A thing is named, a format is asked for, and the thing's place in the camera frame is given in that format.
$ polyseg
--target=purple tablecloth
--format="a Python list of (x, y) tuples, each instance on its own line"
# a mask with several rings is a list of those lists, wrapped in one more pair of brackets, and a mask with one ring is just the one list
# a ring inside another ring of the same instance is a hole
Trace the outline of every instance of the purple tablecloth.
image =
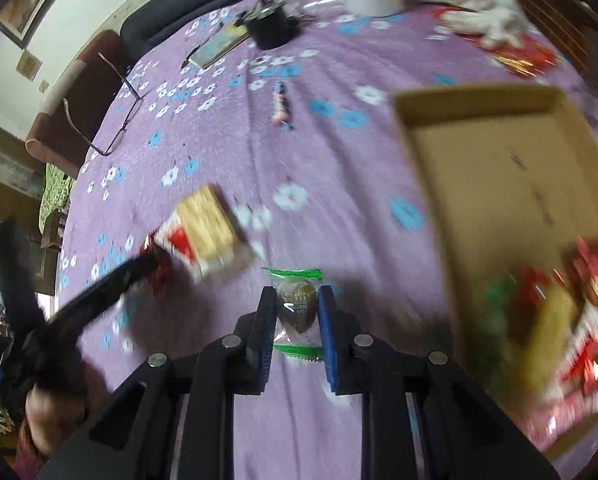
[[(112, 388), (152, 352), (176, 358), (230, 333), (269, 284), (263, 265), (323, 269), (339, 302), (398, 349), (450, 349), (432, 225), (401, 154), (389, 93), (519, 79), (462, 38), (430, 39), (437, 34), (430, 6), (369, 19), (333, 2), (311, 6), (317, 20), (276, 50), (261, 52), (248, 40), (208, 70), (180, 70), (218, 20), (248, 5), (189, 23), (137, 63), (130, 79), (145, 95), (140, 111), (111, 156), (90, 150), (72, 191), (61, 303), (135, 254), (178, 200), (210, 182), (261, 258), (220, 283), (193, 286), (179, 272), (165, 298), (144, 291), (102, 316), (81, 342)], [(277, 79), (286, 87), (290, 132), (271, 124)], [(582, 102), (581, 79), (566, 62), (538, 82)], [(132, 102), (122, 88), (99, 146), (109, 144)], [(360, 399), (332, 395), (323, 364), (275, 352), (265, 394), (237, 397), (234, 418), (236, 478), (359, 477)], [(598, 430), (561, 457), (564, 478), (597, 446)]]

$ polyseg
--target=metal screw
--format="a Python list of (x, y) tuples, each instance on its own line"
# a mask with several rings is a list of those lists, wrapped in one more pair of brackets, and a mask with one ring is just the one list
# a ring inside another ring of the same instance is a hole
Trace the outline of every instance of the metal screw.
[(370, 346), (374, 341), (373, 337), (368, 334), (357, 334), (355, 336), (355, 345), (357, 346)]
[(166, 354), (153, 354), (148, 357), (148, 364), (153, 368), (159, 368), (160, 366), (166, 364), (167, 360), (168, 357)]
[(428, 354), (428, 361), (434, 365), (443, 366), (448, 362), (448, 356), (445, 355), (444, 352), (435, 350), (434, 352), (430, 352), (430, 354)]
[(226, 348), (235, 348), (241, 344), (241, 338), (238, 335), (230, 334), (221, 339), (221, 344)]

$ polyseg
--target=green cloth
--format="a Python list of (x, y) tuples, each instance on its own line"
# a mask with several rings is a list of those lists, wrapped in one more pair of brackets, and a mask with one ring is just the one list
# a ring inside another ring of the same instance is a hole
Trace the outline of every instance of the green cloth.
[(45, 165), (45, 190), (39, 208), (39, 230), (44, 233), (45, 221), (56, 209), (66, 205), (74, 180), (52, 164)]

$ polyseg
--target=cardboard box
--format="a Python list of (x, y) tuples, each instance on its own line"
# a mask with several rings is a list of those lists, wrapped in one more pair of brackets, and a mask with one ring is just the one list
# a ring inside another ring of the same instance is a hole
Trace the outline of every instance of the cardboard box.
[[(439, 86), (394, 105), (436, 222), (461, 361), (485, 280), (525, 265), (563, 268), (577, 236), (598, 236), (598, 144), (566, 95), (538, 84)], [(577, 425), (547, 457), (597, 421)]]

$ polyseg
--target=eyeglasses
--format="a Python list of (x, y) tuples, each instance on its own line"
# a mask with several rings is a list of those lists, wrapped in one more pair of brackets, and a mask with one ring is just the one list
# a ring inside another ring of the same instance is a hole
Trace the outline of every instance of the eyeglasses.
[(121, 140), (124, 138), (124, 135), (125, 135), (125, 129), (128, 127), (128, 124), (130, 124), (130, 121), (132, 121), (132, 119), (134, 119), (135, 115), (137, 115), (137, 112), (141, 108), (141, 104), (143, 103), (143, 97), (141, 97), (139, 95), (139, 92), (137, 92), (137, 90), (134, 89), (134, 87), (130, 84), (130, 81), (128, 81), (128, 79), (121, 72), (119, 72), (119, 70), (117, 70), (116, 67), (111, 62), (109, 62), (109, 60), (106, 59), (106, 57), (103, 54), (98, 52), (98, 55), (101, 59), (103, 59), (103, 61), (105, 61), (108, 64), (108, 66), (112, 70), (114, 70), (114, 73), (116, 73), (121, 78), (121, 80), (128, 87), (128, 90), (130, 91), (130, 93), (134, 96), (134, 103), (132, 104), (132, 107), (130, 108), (128, 115), (125, 117), (124, 125), (121, 126), (121, 129), (119, 129), (119, 131), (116, 133), (116, 135), (114, 136), (114, 139), (112, 139), (112, 142), (110, 142), (108, 148), (106, 150), (102, 150), (102, 149), (98, 148), (97, 146), (95, 146), (90, 141), (90, 139), (88, 137), (86, 137), (84, 134), (82, 134), (81, 131), (79, 130), (79, 128), (77, 128), (77, 126), (74, 125), (74, 122), (72, 121), (72, 117), (70, 116), (70, 108), (68, 106), (68, 100), (66, 98), (63, 99), (63, 109), (65, 110), (65, 116), (68, 120), (68, 124), (75, 132), (77, 132), (81, 136), (81, 138), (87, 143), (87, 145), (89, 145), (89, 147), (92, 148), (93, 150), (95, 150), (99, 155), (108, 156), (112, 152), (114, 152), (114, 150), (117, 149), (119, 144), (121, 144)]

